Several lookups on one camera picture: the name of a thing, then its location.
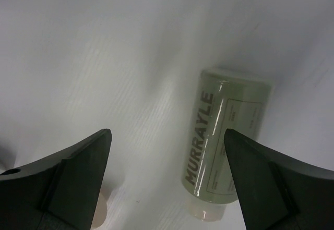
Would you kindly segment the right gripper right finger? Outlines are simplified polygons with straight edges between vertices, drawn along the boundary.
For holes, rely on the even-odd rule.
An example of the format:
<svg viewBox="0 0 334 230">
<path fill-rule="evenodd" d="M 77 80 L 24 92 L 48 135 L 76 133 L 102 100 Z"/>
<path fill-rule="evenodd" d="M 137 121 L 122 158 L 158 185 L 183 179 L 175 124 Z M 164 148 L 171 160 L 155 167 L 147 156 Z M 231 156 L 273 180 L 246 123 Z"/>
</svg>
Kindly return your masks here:
<svg viewBox="0 0 334 230">
<path fill-rule="evenodd" d="M 247 229 L 333 229 L 333 171 L 233 129 L 224 145 Z"/>
</svg>

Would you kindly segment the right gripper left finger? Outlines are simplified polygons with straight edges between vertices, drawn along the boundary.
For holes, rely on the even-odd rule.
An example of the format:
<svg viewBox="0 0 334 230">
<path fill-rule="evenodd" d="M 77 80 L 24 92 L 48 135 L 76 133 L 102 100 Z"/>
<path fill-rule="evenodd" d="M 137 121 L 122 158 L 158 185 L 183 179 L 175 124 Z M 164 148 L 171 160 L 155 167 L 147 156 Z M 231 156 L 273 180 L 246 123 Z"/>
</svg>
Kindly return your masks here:
<svg viewBox="0 0 334 230">
<path fill-rule="evenodd" d="M 90 229 L 112 133 L 1 173 L 1 229 Z"/>
</svg>

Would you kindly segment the green bottle white cap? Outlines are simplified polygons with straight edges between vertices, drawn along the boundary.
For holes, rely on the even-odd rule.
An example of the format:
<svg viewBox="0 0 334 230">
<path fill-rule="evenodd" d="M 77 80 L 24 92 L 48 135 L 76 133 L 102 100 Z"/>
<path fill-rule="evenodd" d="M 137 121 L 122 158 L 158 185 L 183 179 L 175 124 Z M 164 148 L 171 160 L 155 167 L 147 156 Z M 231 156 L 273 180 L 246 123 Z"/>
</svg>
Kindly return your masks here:
<svg viewBox="0 0 334 230">
<path fill-rule="evenodd" d="M 101 227 L 103 223 L 106 220 L 107 212 L 108 212 L 108 206 L 107 206 L 107 200 L 108 200 L 108 190 L 106 186 L 102 186 L 95 213 L 93 216 L 92 224 L 90 229 L 96 229 L 98 227 Z"/>
</svg>

